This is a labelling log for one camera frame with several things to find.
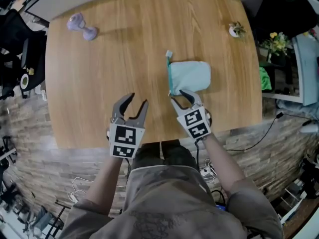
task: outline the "wooden table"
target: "wooden table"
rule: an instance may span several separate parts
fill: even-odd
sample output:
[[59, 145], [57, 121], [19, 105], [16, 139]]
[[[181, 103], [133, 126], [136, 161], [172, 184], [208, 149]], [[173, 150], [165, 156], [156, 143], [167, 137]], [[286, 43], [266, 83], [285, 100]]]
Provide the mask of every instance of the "wooden table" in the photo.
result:
[[[99, 28], [95, 40], [67, 29], [77, 12]], [[229, 34], [232, 21], [244, 25], [245, 38]], [[210, 64], [211, 85], [199, 93], [214, 131], [261, 122], [257, 52], [240, 0], [96, 0], [50, 23], [46, 90], [58, 146], [108, 146], [113, 104], [130, 92], [136, 95], [126, 115], [135, 115], [144, 99], [150, 103], [143, 142], [186, 137], [167, 96], [168, 49], [173, 61]]]

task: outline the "light blue pouch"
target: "light blue pouch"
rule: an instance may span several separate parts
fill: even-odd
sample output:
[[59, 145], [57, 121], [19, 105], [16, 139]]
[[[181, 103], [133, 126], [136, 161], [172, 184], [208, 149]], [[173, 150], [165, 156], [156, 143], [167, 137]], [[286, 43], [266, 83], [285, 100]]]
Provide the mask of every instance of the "light blue pouch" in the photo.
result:
[[170, 63], [172, 52], [167, 51], [167, 70], [169, 92], [172, 96], [180, 95], [179, 90], [193, 92], [207, 89], [211, 80], [210, 65], [201, 61], [185, 61]]

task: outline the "person's left arm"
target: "person's left arm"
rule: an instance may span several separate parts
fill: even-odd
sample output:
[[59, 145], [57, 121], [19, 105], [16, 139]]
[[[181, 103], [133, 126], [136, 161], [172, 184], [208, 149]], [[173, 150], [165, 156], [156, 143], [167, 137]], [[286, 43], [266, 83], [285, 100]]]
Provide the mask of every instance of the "person's left arm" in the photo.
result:
[[122, 161], [121, 158], [107, 158], [85, 199], [71, 208], [60, 239], [88, 239], [111, 220], [108, 215]]

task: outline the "gray t-shirt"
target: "gray t-shirt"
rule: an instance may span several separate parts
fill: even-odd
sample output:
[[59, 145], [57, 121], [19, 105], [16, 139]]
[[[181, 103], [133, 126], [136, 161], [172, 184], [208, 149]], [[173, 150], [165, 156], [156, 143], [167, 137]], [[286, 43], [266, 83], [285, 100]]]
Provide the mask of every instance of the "gray t-shirt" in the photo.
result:
[[282, 239], [273, 207], [249, 179], [235, 183], [227, 211], [218, 209], [191, 167], [151, 166], [131, 172], [121, 215], [111, 219], [88, 200], [75, 204], [61, 239]]

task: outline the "forearm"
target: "forearm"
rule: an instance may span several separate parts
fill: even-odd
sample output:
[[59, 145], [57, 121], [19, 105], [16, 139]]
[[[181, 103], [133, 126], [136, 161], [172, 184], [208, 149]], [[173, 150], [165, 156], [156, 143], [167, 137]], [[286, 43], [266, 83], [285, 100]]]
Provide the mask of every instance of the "forearm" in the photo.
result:
[[112, 206], [122, 161], [122, 158], [108, 157], [86, 194], [86, 199], [99, 205], [105, 215]]
[[203, 140], [221, 186], [229, 192], [232, 185], [245, 178], [245, 174], [232, 156], [212, 133]]

